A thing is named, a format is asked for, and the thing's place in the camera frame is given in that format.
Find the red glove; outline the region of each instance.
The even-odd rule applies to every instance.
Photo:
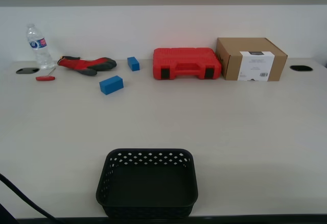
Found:
[[[100,58],[92,61],[82,60],[80,57],[62,56],[58,65],[73,69],[87,76],[95,76],[98,72],[111,70],[116,67],[116,61],[110,58]]]

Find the water bottle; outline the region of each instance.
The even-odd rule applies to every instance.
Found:
[[[46,41],[41,31],[39,31],[34,24],[28,24],[27,28],[27,40],[34,51],[36,62],[38,63],[40,69],[53,68],[55,64],[49,54]]]

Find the blue cube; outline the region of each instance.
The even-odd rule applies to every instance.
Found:
[[[127,58],[127,62],[132,71],[139,71],[139,62],[135,57]]]
[[[109,95],[124,87],[123,79],[119,76],[111,77],[107,80],[99,82],[101,92],[105,95]]]

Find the red case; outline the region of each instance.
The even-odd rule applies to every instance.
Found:
[[[195,75],[199,79],[217,79],[221,64],[210,48],[155,49],[153,77],[175,79],[178,75]]]

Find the cardboard box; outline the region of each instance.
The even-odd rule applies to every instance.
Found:
[[[279,81],[287,60],[266,38],[218,38],[216,54],[226,80]]]

